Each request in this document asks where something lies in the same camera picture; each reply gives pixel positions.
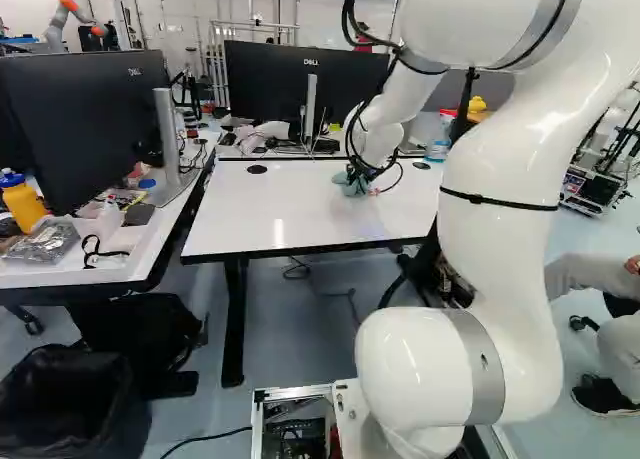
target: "gray pants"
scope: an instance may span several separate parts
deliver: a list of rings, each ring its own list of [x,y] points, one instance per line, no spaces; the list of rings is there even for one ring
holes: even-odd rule
[[[626,259],[565,254],[545,268],[550,301],[572,290],[597,289],[640,302],[640,276],[624,268]],[[640,404],[640,313],[606,322],[598,332],[600,361],[620,391]]]

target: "yellow rubber duck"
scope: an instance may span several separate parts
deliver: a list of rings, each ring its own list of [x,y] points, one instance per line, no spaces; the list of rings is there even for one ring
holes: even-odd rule
[[[487,103],[484,102],[482,96],[473,96],[473,99],[469,101],[469,112],[472,114],[485,111],[486,109]]]

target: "black table leg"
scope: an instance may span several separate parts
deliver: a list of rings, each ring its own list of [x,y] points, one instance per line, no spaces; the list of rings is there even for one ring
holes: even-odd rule
[[[244,354],[244,322],[247,309],[247,268],[245,257],[224,261],[229,306],[227,332],[224,339],[222,360],[222,387],[236,387],[244,381],[242,358]]]

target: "black shoe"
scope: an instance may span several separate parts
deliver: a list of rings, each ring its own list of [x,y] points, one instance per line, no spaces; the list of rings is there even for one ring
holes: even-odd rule
[[[599,417],[640,416],[640,405],[620,392],[611,379],[585,374],[571,397],[580,407]]]

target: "computer monitor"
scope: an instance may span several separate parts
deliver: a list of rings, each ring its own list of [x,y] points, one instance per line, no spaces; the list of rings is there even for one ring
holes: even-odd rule
[[[387,54],[225,41],[229,102],[234,117],[300,120],[307,77],[318,76],[315,120],[343,124],[359,102],[375,94],[389,66]]]
[[[66,214],[133,170],[158,136],[153,88],[168,83],[160,51],[0,58],[0,136],[28,158],[52,212]]]

